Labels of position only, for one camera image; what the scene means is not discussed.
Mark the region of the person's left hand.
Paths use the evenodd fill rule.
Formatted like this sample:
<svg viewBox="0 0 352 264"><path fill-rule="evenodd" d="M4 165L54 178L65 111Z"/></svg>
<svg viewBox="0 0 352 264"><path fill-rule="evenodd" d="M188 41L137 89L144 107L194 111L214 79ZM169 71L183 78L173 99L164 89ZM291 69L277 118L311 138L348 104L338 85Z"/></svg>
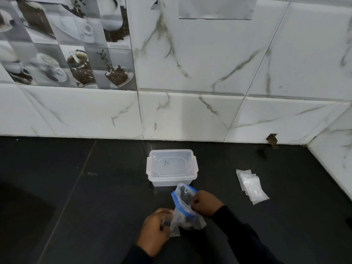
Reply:
<svg viewBox="0 0 352 264"><path fill-rule="evenodd" d="M157 214L157 210L149 215L143 222L141 231L136 239L136 245L142 248L150 257L155 257L170 235L170 228L160 230L161 219L166 214Z"/></svg>

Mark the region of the person's right hand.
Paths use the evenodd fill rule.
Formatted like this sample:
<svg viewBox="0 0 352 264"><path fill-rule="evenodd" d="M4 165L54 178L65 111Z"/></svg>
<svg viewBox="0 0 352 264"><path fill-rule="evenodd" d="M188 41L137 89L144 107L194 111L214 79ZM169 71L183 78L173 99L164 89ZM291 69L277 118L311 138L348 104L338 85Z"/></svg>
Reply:
<svg viewBox="0 0 352 264"><path fill-rule="evenodd" d="M201 197L202 214L200 215L203 217L206 217L206 218L213 217L213 215L220 208L224 206L224 204L218 198L216 198L214 195L212 195L207 191L200 190L197 193L202 193L202 197Z"/></svg>

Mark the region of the clear blue-zip plastic bag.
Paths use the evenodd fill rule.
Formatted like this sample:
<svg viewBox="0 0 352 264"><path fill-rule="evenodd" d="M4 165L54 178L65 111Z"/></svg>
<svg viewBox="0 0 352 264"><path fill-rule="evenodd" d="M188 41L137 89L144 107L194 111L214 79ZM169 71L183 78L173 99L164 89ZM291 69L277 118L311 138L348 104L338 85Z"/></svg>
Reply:
<svg viewBox="0 0 352 264"><path fill-rule="evenodd" d="M175 209L170 225L170 238L180 236L180 228L191 231L202 230L207 225L203 216L191 208L196 193L197 190L184 183L179 183L171 193Z"/></svg>

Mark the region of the person's right forearm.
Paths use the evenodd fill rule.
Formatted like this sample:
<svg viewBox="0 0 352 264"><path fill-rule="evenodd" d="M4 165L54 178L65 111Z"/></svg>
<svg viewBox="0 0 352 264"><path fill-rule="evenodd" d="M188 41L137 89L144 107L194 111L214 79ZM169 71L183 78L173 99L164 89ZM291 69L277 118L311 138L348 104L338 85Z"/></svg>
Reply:
<svg viewBox="0 0 352 264"><path fill-rule="evenodd" d="M284 264L260 240L253 228L241 222L228 206L219 208L212 220L227 236L239 264Z"/></svg>

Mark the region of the person's left forearm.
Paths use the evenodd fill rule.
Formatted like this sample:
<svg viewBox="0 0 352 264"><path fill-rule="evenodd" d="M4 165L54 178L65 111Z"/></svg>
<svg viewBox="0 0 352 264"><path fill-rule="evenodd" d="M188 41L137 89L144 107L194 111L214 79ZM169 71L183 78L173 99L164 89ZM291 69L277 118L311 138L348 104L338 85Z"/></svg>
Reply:
<svg viewBox="0 0 352 264"><path fill-rule="evenodd" d="M128 251L121 264L152 264L153 258L150 257L142 248L133 245Z"/></svg>

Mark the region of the clear plastic lidded container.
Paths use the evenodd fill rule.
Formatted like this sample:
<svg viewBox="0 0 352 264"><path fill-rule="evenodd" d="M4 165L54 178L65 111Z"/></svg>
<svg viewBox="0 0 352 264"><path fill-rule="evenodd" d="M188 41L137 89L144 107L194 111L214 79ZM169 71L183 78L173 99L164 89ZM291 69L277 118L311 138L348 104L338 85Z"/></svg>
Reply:
<svg viewBox="0 0 352 264"><path fill-rule="evenodd" d="M192 150L152 150L147 157L146 174L154 187L190 185L198 171Z"/></svg>

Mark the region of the small clear plastic pouch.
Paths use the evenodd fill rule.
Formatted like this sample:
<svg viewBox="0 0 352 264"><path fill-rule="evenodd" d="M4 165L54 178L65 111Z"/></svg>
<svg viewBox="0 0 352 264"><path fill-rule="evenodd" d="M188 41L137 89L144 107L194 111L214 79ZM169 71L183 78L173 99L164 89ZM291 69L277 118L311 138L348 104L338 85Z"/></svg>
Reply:
<svg viewBox="0 0 352 264"><path fill-rule="evenodd" d="M245 191L245 187L243 184L243 179L245 179L245 178L257 178L257 176L256 176L256 174L240 173L239 181L240 181L240 186L241 186L242 191Z"/></svg>
<svg viewBox="0 0 352 264"><path fill-rule="evenodd" d="M241 179L241 174L246 174L246 175L253 175L251 170L239 170L239 169L236 169L236 174L237 174L237 177L239 179L239 182L240 182L240 186L241 186L241 190L242 191L245 191L244 189L244 186L243 186L243 182L242 182L242 179Z"/></svg>
<svg viewBox="0 0 352 264"><path fill-rule="evenodd" d="M263 191L259 177L244 178L243 185L253 205L270 199Z"/></svg>

